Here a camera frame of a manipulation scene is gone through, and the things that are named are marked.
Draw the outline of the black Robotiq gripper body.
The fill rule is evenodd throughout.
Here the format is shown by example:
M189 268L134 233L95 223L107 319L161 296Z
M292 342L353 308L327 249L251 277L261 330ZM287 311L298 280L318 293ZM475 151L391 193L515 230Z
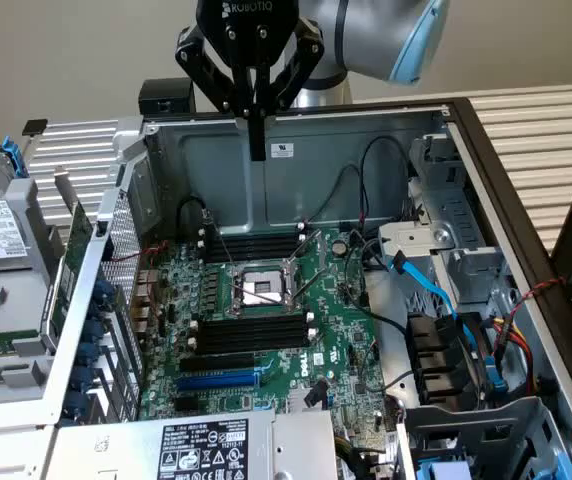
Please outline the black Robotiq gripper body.
M199 1L196 21L224 64L272 67L299 20L298 1Z

